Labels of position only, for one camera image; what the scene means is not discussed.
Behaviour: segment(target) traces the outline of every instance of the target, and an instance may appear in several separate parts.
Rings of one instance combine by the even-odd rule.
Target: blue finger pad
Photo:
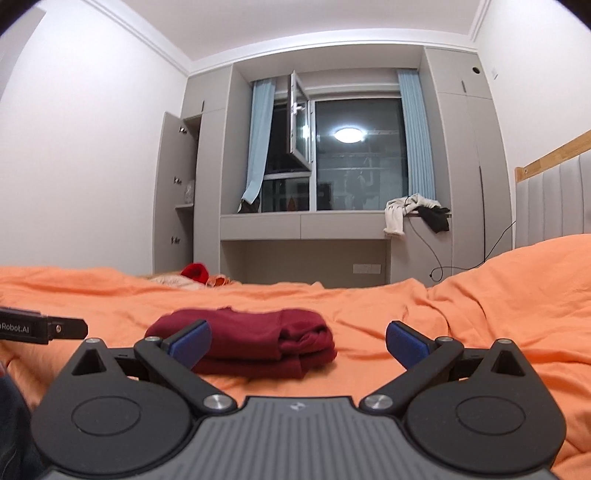
[[[392,322],[386,330],[388,352],[407,370],[429,355],[429,347]]]
[[[203,322],[170,345],[168,354],[188,369],[192,369],[209,351],[211,344],[211,328],[207,322]]]

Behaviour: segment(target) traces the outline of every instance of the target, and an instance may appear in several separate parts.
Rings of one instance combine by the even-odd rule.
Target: crown molding
[[[194,61],[189,70],[189,76],[225,67],[238,61],[275,53],[304,50],[307,48],[358,44],[421,45],[476,52],[476,47],[470,40],[470,37],[457,33],[414,30],[410,28],[336,30],[275,38],[273,40],[225,50]]]
[[[82,1],[126,29],[183,75],[189,74],[189,57],[127,4],[121,0]]]
[[[490,7],[491,2],[492,0],[480,0],[480,4],[476,10],[476,15],[474,16],[474,21],[472,22],[472,26],[468,32],[468,37],[470,37],[470,40],[473,42],[476,41],[478,34],[480,33],[480,28],[482,27],[482,23],[486,18],[486,14],[488,13],[488,8]]]

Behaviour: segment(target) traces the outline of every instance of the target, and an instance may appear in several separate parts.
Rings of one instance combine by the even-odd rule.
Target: white cloth
[[[386,215],[386,228],[384,232],[388,235],[404,235],[402,231],[404,215],[421,206],[427,208],[440,207],[441,203],[436,200],[426,199],[418,193],[408,197],[390,200],[384,210]]]

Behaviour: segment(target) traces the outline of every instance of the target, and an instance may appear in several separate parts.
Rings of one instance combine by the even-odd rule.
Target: open cabinet door
[[[182,270],[193,261],[193,205],[185,205],[184,193],[196,161],[189,129],[165,113],[154,195],[154,273]]]

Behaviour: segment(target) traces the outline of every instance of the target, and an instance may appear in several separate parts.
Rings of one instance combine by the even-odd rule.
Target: power outlet
[[[369,263],[354,263],[353,273],[354,274],[365,274],[365,275],[380,275],[382,272],[382,265],[380,264],[369,264]]]

